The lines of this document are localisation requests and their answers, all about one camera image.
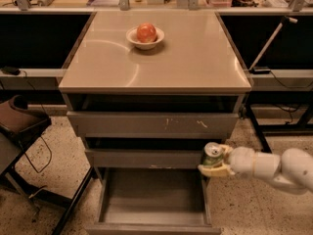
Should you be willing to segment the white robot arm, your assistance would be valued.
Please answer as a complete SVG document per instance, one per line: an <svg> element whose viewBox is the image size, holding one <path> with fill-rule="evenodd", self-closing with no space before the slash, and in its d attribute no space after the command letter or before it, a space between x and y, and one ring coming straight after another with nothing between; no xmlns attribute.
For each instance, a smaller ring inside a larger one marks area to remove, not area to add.
<svg viewBox="0 0 313 235"><path fill-rule="evenodd" d="M296 148L275 155L210 142L198 170L206 177L253 177L295 195L313 192L313 157Z"/></svg>

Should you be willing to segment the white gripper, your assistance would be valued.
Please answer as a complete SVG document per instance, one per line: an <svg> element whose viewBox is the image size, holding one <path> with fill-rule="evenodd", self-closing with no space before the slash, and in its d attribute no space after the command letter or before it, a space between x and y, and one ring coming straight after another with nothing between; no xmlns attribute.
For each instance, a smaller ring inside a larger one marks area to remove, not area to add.
<svg viewBox="0 0 313 235"><path fill-rule="evenodd" d="M202 164L198 170L206 177L227 177L235 173L241 176L255 177L262 180L273 180L280 172L281 157L279 155L255 152L251 148L233 148L220 144L223 158L228 158L228 164L219 167L206 167Z"/></svg>

